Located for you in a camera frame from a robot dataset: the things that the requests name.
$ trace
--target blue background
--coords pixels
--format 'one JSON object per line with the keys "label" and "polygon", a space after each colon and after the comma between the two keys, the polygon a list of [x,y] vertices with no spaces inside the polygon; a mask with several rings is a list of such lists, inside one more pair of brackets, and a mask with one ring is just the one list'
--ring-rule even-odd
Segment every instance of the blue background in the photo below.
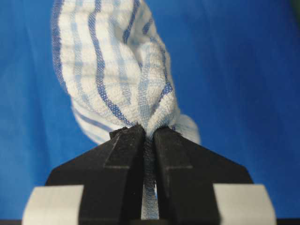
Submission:
{"label": "blue background", "polygon": [[[287,0],[148,0],[179,105],[202,144],[245,165],[277,217],[300,217],[300,30]],[[52,66],[51,0],[0,7],[0,218],[95,146]]]}

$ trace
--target blue striped towel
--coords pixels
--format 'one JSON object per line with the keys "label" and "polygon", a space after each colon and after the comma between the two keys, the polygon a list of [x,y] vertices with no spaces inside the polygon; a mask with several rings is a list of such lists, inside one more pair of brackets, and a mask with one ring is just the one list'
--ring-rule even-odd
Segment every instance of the blue striped towel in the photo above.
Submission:
{"label": "blue striped towel", "polygon": [[142,218],[158,218],[151,140],[169,126],[200,142],[196,124],[180,114],[170,55],[143,0],[56,0],[52,11],[55,72],[71,96],[74,116],[94,142],[141,124],[146,131]]}

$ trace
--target white block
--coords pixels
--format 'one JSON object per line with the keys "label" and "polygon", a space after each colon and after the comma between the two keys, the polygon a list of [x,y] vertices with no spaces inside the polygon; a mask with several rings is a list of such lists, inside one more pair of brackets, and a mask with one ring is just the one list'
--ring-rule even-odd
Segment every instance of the white block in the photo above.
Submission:
{"label": "white block", "polygon": [[78,225],[83,185],[35,187],[22,225]]}
{"label": "white block", "polygon": [[264,185],[214,184],[221,225],[276,225]]}

